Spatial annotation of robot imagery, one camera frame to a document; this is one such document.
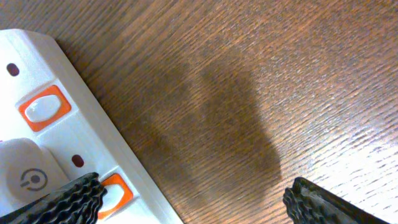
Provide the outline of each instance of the orange and white button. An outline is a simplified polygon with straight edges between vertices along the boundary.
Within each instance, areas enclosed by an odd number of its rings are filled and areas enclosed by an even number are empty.
[[[37,132],[67,114],[72,107],[61,90],[52,85],[19,106],[29,127]]]
[[[103,197],[103,205],[98,211],[98,219],[104,220],[133,198],[133,193],[119,174],[113,174],[101,183],[108,193]]]

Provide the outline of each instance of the ridged black rubber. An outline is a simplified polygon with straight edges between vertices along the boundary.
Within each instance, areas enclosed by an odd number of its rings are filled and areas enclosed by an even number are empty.
[[[286,188],[283,203],[295,224],[386,224],[302,177],[295,179],[292,188]]]
[[[20,224],[96,223],[105,194],[106,189],[98,181],[98,174],[89,173],[32,202],[33,205],[2,217],[0,223],[2,220]]]

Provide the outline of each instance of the brown dot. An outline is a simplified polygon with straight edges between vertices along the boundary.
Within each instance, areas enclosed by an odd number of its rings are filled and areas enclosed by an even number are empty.
[[[77,167],[82,167],[85,164],[83,158],[79,155],[72,156],[72,162]]]
[[[7,65],[7,71],[8,71],[8,73],[10,73],[10,75],[12,75],[14,77],[19,74],[19,69],[18,69],[17,65],[15,65],[14,63],[9,63]]]

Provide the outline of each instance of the gray circular logo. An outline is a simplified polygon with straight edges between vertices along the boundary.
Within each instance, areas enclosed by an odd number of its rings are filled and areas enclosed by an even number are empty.
[[[31,168],[22,173],[20,187],[26,187],[26,190],[30,191],[40,191],[47,186],[48,181],[49,180],[44,171],[41,169]]]

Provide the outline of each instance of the wooden table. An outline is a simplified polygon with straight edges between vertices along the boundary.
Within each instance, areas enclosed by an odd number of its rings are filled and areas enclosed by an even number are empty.
[[[184,222],[290,223],[298,176],[398,222],[396,1],[0,7],[56,38]]]

